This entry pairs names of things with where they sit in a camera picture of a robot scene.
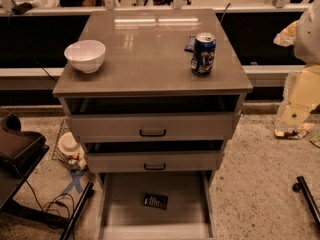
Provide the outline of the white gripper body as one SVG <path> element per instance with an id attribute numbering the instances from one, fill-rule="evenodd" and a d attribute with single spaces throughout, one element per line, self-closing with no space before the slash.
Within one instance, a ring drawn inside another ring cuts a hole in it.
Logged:
<path id="1" fill-rule="evenodd" d="M 320 66 L 307 64 L 300 73 L 290 73 L 286 79 L 275 129 L 293 131 L 299 128 L 319 105 Z"/>

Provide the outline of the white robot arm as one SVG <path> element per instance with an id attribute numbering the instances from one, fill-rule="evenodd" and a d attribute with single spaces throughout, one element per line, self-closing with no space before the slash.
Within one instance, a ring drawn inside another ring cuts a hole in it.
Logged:
<path id="1" fill-rule="evenodd" d="M 296 24 L 294 55 L 305 62 L 298 74 L 289 74 L 275 129 L 293 132 L 320 105 L 320 1 L 315 0 Z"/>

